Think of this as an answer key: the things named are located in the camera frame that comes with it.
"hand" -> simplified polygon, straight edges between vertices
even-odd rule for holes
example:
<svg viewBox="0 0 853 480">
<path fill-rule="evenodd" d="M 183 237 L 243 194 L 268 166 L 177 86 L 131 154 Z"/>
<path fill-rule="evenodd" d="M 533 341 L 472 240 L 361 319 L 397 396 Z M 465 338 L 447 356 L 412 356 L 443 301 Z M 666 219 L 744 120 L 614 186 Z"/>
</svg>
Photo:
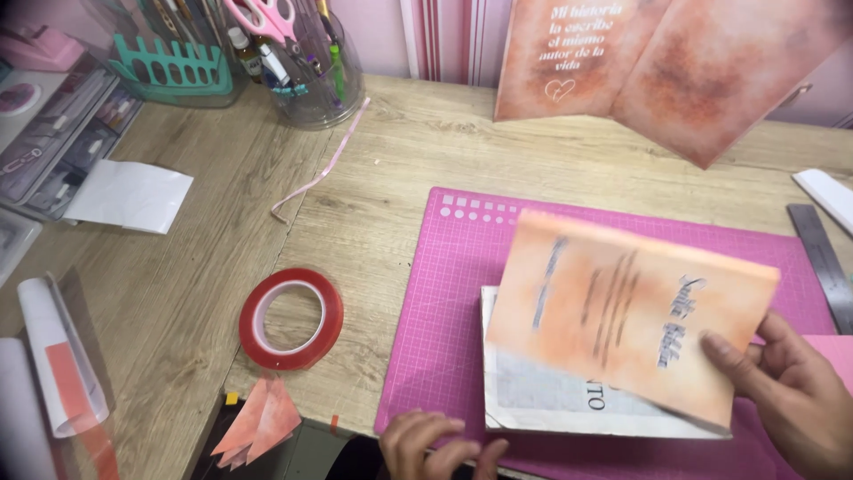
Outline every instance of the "hand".
<svg viewBox="0 0 853 480">
<path fill-rule="evenodd" d="M 791 328 L 769 312 L 758 326 L 767 345 L 751 344 L 745 354 L 721 336 L 705 332 L 708 360 L 755 402 L 770 440 L 806 478 L 853 478 L 853 397 L 833 366 Z"/>
<path fill-rule="evenodd" d="M 497 480 L 497 459 L 509 442 L 479 443 L 456 438 L 427 457 L 427 448 L 442 436 L 462 433 L 465 423 L 443 413 L 420 409 L 401 413 L 379 438 L 379 446 L 392 480 L 449 480 L 465 460 L 477 458 L 473 480 Z"/>
</svg>

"metal ruler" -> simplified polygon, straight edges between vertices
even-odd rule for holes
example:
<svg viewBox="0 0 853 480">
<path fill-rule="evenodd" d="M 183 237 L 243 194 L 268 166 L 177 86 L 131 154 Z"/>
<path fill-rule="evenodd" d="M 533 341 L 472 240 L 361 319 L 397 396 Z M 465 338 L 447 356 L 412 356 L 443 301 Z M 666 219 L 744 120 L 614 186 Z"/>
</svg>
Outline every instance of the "metal ruler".
<svg viewBox="0 0 853 480">
<path fill-rule="evenodd" d="M 841 264 L 829 243 L 827 231 L 823 229 L 821 218 L 812 205 L 791 203 L 788 213 L 797 228 L 797 234 L 803 240 L 805 252 L 821 282 L 824 295 L 827 296 L 829 310 L 835 318 L 835 326 L 841 335 L 853 335 L 853 291 L 847 284 Z"/>
</svg>

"pink cutting mat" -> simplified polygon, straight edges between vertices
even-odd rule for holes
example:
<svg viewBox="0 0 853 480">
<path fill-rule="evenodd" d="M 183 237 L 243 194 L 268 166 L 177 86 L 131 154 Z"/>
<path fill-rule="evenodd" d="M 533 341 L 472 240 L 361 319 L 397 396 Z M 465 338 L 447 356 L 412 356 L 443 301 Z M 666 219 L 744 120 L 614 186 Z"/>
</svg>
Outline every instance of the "pink cutting mat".
<svg viewBox="0 0 853 480">
<path fill-rule="evenodd" d="M 773 301 L 803 334 L 834 335 L 817 277 L 797 237 L 642 217 L 435 187 L 400 313 L 374 429 L 415 407 L 466 421 L 486 440 L 479 288 L 497 285 L 515 219 L 534 208 L 777 266 Z M 776 453 L 748 401 L 737 400 L 731 441 L 509 434 L 501 464 L 556 479 L 798 478 Z"/>
</svg>

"green marker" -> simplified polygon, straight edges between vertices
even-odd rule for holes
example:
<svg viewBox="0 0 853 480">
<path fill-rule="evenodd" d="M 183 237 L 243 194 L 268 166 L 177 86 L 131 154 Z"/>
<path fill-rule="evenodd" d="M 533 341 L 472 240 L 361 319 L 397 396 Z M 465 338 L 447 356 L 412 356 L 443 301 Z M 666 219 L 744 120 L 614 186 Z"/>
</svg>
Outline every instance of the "green marker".
<svg viewBox="0 0 853 480">
<path fill-rule="evenodd" d="M 332 56 L 332 68 L 334 68 L 334 92 L 338 94 L 341 102 L 345 102 L 344 97 L 344 72 L 343 64 L 340 62 L 340 47 L 337 44 L 331 44 L 328 51 Z"/>
</svg>

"pink stapler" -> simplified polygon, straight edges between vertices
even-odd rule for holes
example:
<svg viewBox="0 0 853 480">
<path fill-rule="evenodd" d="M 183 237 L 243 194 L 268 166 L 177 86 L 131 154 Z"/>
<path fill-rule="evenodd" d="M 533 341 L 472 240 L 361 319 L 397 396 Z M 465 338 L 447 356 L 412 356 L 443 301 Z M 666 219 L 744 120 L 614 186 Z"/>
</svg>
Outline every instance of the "pink stapler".
<svg viewBox="0 0 853 480">
<path fill-rule="evenodd" d="M 15 68 L 67 72 L 85 51 L 77 40 L 55 28 L 15 23 L 0 26 L 0 56 Z"/>
</svg>

